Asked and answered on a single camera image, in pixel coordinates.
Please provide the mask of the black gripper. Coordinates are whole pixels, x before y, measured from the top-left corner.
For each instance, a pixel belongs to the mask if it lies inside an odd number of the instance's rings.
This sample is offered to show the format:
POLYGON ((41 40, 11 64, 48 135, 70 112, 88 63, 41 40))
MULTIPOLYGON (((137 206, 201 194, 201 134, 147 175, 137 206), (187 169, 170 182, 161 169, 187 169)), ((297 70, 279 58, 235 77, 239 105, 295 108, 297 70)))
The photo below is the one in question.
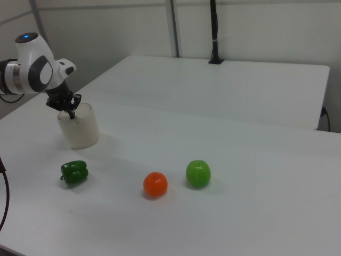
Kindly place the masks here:
POLYGON ((70 119, 75 118, 75 110, 82 99, 81 94, 73 94, 65 81, 56 88, 45 90, 45 92, 48 95, 46 102, 48 107, 67 113, 70 119))

